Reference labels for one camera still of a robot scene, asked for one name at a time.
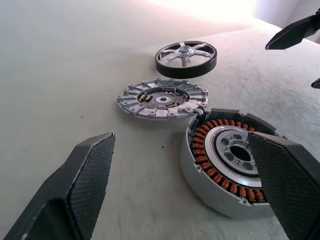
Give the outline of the silver stator housing copper coils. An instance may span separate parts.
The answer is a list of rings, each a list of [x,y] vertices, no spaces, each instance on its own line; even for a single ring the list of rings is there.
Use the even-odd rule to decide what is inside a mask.
[[[272,218],[249,133],[277,136],[276,128],[239,110],[212,108],[193,117],[180,150],[189,187],[211,209],[236,219]]]

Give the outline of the grey round object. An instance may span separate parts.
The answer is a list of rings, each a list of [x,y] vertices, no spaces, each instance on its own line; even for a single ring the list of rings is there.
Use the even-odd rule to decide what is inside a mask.
[[[202,114],[208,90],[187,80],[160,79],[131,83],[117,97],[126,113],[145,120],[178,120]]]

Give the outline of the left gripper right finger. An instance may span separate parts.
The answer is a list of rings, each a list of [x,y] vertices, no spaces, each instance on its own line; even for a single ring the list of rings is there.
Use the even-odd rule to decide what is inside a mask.
[[[289,240],[320,240],[320,162],[284,137],[249,133],[264,195]]]

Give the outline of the black rimmed silver spoked rotor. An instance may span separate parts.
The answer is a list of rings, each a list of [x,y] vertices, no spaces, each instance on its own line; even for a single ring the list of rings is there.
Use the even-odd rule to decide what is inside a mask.
[[[212,71],[217,65],[217,49],[210,43],[186,40],[161,48],[154,56],[156,70],[173,79],[192,79]]]

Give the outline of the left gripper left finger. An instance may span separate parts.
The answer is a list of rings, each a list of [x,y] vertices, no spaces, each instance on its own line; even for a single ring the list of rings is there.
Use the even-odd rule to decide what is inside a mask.
[[[116,136],[77,144],[40,186],[3,240],[91,240],[105,199]]]

